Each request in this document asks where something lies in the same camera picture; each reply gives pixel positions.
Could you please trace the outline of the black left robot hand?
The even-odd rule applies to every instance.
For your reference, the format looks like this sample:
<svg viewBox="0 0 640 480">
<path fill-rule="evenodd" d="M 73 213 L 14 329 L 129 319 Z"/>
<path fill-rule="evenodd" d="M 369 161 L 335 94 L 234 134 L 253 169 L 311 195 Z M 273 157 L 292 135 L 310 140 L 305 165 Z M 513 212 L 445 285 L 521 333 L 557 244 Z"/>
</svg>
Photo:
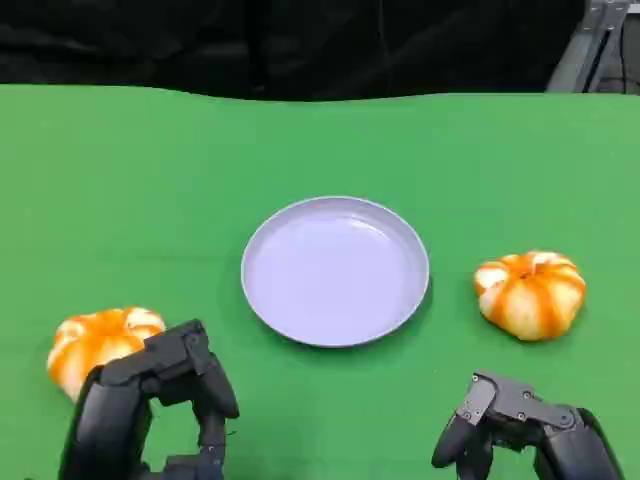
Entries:
<svg viewBox="0 0 640 480">
<path fill-rule="evenodd" d="M 170 456 L 153 472 L 142 454 L 151 401 L 188 402 L 199 425 L 199 451 Z M 209 349 L 203 324 L 191 320 L 149 337 L 142 350 L 91 370 L 66 438 L 61 479 L 221 479 L 226 426 L 239 406 Z"/>
</svg>

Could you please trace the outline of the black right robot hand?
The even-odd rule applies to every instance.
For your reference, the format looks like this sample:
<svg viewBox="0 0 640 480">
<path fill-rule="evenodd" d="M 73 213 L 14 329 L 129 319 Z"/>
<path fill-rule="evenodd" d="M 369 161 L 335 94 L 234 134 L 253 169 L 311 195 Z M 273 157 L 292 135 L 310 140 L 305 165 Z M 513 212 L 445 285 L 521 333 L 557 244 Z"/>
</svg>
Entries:
<svg viewBox="0 0 640 480">
<path fill-rule="evenodd" d="M 616 455 L 586 408 L 548 403 L 531 385 L 476 371 L 433 451 L 435 468 L 456 466 L 459 479 L 486 479 L 493 449 L 535 449 L 539 479 L 622 479 Z"/>
</svg>

